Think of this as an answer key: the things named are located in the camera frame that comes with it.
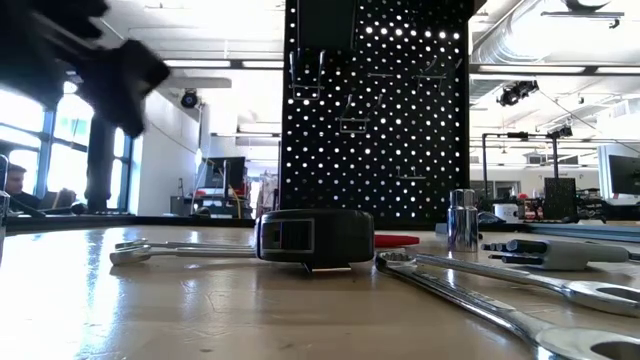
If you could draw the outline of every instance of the workbench surface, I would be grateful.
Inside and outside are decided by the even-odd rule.
[[[415,234],[424,251],[444,251],[434,233]],[[532,358],[506,330],[377,273],[372,263],[309,276],[298,264],[255,259],[155,257],[117,268],[109,262],[113,245],[123,240],[248,243],[252,236],[252,229],[144,226],[7,237],[0,358]],[[484,242],[514,237],[535,238],[485,233]],[[489,262],[486,255],[461,258]],[[640,265],[596,266],[552,274],[640,287]],[[429,271],[546,320],[640,334],[637,319],[570,305],[546,290]]]

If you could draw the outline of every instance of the black pegboard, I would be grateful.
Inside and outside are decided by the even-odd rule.
[[[326,52],[320,92],[295,90],[317,101],[291,87],[296,6],[286,1],[281,208],[359,209],[399,228],[444,221],[449,191],[469,185],[473,3],[359,1],[354,50]],[[315,85],[319,49],[302,54],[296,84]]]

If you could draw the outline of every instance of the chrome tool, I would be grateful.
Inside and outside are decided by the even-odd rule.
[[[152,256],[180,256],[207,258],[255,258],[253,249],[195,249],[175,248],[163,251],[152,251],[150,245],[118,249],[109,254],[109,260],[115,266],[138,263],[149,260]]]
[[[507,329],[531,345],[537,358],[640,359],[640,339],[542,321],[483,294],[419,273],[415,258],[403,253],[381,253],[375,262],[378,271],[418,285]]]
[[[150,243],[147,239],[138,239],[127,241],[115,245],[116,250],[140,247],[148,245],[152,248],[176,249],[176,248],[198,248],[198,249],[253,249],[249,244],[207,244],[207,243],[190,243],[167,241],[164,243]]]
[[[622,246],[557,240],[520,240],[483,244],[482,250],[498,251],[489,259],[545,270],[584,270],[589,262],[626,262],[638,258]]]
[[[447,210],[447,243],[450,251],[478,251],[478,209],[475,193],[456,189],[449,194]]]
[[[444,258],[435,255],[416,255],[419,264],[433,265],[511,281],[536,285],[558,292],[565,299],[592,309],[632,317],[640,317],[640,290],[598,281],[572,281],[531,274],[527,271]]]

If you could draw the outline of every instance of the computer monitor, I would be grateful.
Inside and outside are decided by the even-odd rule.
[[[208,158],[204,187],[222,189],[226,161],[229,185],[234,189],[241,189],[244,183],[244,160],[244,157]]]
[[[614,194],[640,195],[640,159],[609,155],[611,192]]]

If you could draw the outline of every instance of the open-end wrench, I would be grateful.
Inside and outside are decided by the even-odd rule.
[[[115,245],[116,250],[137,248],[142,245],[148,245],[152,248],[164,248],[164,249],[176,249],[176,248],[199,248],[199,249],[252,249],[249,244],[206,244],[206,243],[190,243],[190,242],[176,242],[167,241],[165,243],[150,243],[147,239],[138,239],[134,241],[127,241],[118,243]]]
[[[429,274],[420,273],[415,258],[380,253],[378,271],[418,285],[514,333],[546,359],[640,359],[640,339],[608,331],[563,327],[542,321],[516,308]]]
[[[176,248],[164,251],[151,251],[151,246],[141,245],[118,249],[109,254],[109,260],[114,266],[133,264],[150,259],[152,256],[180,256],[180,257],[209,257],[209,258],[255,258],[253,249],[195,249]]]
[[[565,299],[592,309],[640,317],[640,290],[599,281],[572,281],[535,275],[527,271],[483,265],[436,255],[416,255],[419,264],[433,265],[494,279],[535,285],[558,292]]]

